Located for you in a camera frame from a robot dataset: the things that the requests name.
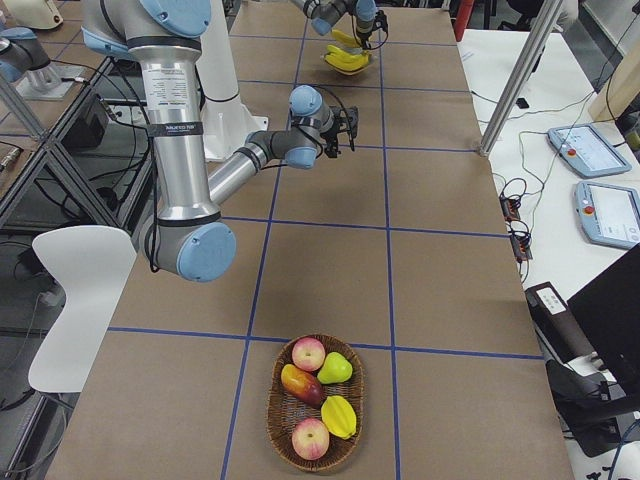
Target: green pear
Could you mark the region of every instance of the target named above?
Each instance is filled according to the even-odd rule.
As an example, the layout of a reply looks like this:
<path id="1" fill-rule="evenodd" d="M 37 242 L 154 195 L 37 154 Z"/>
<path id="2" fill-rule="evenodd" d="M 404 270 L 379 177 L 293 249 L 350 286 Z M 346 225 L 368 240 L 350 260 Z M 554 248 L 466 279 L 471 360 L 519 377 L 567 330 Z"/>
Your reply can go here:
<path id="1" fill-rule="evenodd" d="M 331 352 L 324 359 L 324 364 L 318 372 L 318 380 L 323 385 L 346 382 L 351 378 L 352 373 L 353 367 L 349 360 L 338 352 Z"/>

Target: blue joint cap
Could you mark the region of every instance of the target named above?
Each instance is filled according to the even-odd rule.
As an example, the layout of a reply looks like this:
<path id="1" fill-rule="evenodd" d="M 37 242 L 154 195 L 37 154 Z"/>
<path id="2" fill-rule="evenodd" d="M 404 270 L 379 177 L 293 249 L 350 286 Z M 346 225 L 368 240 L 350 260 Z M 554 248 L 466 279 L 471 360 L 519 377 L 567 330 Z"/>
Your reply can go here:
<path id="1" fill-rule="evenodd" d="M 129 47 L 121 43 L 116 43 L 108 38 L 103 38 L 100 35 L 96 35 L 90 32 L 86 28 L 82 27 L 82 35 L 84 37 L 84 44 L 87 48 L 94 52 L 101 53 L 107 57 L 120 58 L 122 60 L 134 60 L 135 59 L 129 53 Z"/>
<path id="2" fill-rule="evenodd" d="M 370 22 L 376 18 L 378 7 L 375 0 L 358 0 L 356 3 L 356 17 Z"/>
<path id="3" fill-rule="evenodd" d="M 309 170 L 316 164 L 317 154 L 312 147 L 295 147 L 284 154 L 284 160 L 290 167 Z"/>
<path id="4" fill-rule="evenodd" d="M 321 18 L 316 18 L 311 20 L 311 26 L 318 33 L 318 35 L 322 35 L 323 37 L 331 31 L 331 24 L 326 20 Z"/>
<path id="5" fill-rule="evenodd" d="M 174 35 L 198 38 L 211 23 L 211 0 L 138 1 L 157 23 Z"/>
<path id="6" fill-rule="evenodd" d="M 27 27 L 13 27 L 2 31 L 2 36 L 7 40 L 35 40 L 36 34 Z"/>
<path id="7" fill-rule="evenodd" d="M 7 62 L 0 62 L 0 75 L 9 83 L 17 82 L 22 72 Z"/>
<path id="8" fill-rule="evenodd" d="M 289 107 L 294 115 L 308 117 L 322 107 L 322 95 L 309 85 L 300 85 L 289 95 Z"/>
<path id="9" fill-rule="evenodd" d="M 236 256 L 236 237 L 221 222 L 203 225 L 194 231 L 178 254 L 178 274 L 193 282 L 215 280 L 231 266 Z"/>

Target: fruit basket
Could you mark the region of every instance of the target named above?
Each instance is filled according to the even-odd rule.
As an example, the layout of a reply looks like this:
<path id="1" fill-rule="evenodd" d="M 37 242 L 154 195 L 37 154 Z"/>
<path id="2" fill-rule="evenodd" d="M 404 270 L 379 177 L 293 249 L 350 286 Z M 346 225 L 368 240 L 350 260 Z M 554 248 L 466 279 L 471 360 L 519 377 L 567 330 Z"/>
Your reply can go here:
<path id="1" fill-rule="evenodd" d="M 351 404 L 356 414 L 356 433 L 348 440 L 331 435 L 327 453 L 317 460 L 305 460 L 298 456 L 293 449 L 291 434 L 295 426 L 305 418 L 321 419 L 320 410 L 310 407 L 287 393 L 280 381 L 282 368 L 286 364 L 292 363 L 294 344 L 303 337 L 287 343 L 276 359 L 267 407 L 267 432 L 273 447 L 286 462 L 307 472 L 320 472 L 342 463 L 358 444 L 362 433 L 364 375 L 360 359 L 346 343 L 328 335 L 314 334 L 305 335 L 305 337 L 320 340 L 327 353 L 338 352 L 353 366 L 353 374 L 349 380 L 337 384 L 323 385 L 323 387 L 327 396 L 342 395 Z"/>

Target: black office chair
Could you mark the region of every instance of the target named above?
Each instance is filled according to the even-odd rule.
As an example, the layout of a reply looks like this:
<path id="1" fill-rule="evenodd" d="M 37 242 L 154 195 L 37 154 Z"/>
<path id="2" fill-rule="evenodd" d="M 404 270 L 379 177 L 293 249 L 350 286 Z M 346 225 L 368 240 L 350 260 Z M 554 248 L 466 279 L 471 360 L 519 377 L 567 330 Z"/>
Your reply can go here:
<path id="1" fill-rule="evenodd" d="M 516 12 L 520 13 L 520 18 L 516 23 L 502 22 L 498 30 L 514 30 L 516 32 L 528 32 L 531 30 L 531 22 L 540 13 L 543 0 L 507 0 L 507 3 Z"/>

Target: white and blue device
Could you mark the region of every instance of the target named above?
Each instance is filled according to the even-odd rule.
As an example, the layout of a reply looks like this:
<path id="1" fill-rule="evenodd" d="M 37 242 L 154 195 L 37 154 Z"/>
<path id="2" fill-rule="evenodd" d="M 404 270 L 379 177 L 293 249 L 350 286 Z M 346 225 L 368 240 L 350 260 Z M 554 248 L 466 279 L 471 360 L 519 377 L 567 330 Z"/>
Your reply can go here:
<path id="1" fill-rule="evenodd" d="M 625 250 L 640 243 L 640 197 L 634 189 L 585 180 L 576 185 L 575 200 L 592 243 Z"/>
<path id="2" fill-rule="evenodd" d="M 552 128 L 547 136 L 562 158 L 583 178 L 631 170 L 631 164 L 591 124 Z"/>

